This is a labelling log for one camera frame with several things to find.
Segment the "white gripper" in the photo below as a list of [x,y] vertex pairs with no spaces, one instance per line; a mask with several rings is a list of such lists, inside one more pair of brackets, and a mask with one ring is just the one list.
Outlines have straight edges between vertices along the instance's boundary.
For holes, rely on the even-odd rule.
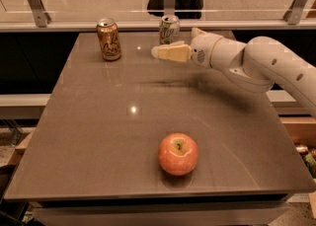
[[207,33],[199,28],[192,28],[191,37],[189,44],[191,47],[184,40],[178,40],[170,43],[170,46],[154,46],[151,49],[151,54],[159,59],[187,62],[193,51],[193,63],[204,68],[210,68],[212,51],[216,43],[222,39],[222,36]]

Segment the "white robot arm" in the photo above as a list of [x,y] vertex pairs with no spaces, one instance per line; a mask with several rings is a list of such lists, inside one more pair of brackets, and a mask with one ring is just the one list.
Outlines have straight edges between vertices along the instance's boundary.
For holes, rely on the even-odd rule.
[[161,44],[151,54],[218,70],[254,93],[265,93],[277,84],[316,116],[316,67],[273,38],[256,37],[244,43],[193,28],[189,44],[181,40]]

